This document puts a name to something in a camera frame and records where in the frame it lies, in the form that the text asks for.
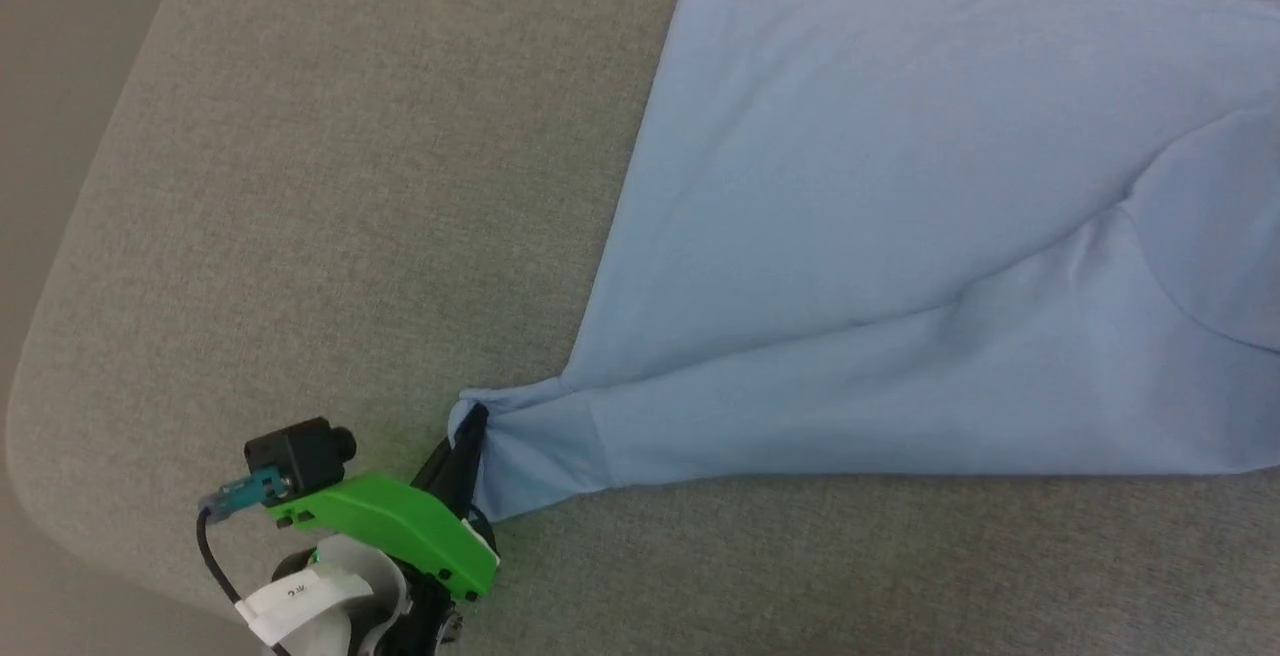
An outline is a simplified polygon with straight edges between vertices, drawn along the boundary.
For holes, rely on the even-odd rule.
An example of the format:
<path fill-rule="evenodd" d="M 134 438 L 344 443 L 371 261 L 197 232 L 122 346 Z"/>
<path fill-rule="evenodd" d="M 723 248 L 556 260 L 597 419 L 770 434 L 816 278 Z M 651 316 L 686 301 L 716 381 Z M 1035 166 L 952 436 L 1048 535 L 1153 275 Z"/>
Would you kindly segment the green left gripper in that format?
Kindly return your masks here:
<path fill-rule="evenodd" d="M 439 577 L 457 600 L 477 600 L 494 586 L 500 557 L 472 528 L 474 493 L 489 419 L 476 404 L 454 432 L 442 439 L 410 483 L 366 473 L 282 504 L 266 506 L 275 519 L 300 530 L 347 536 Z"/>

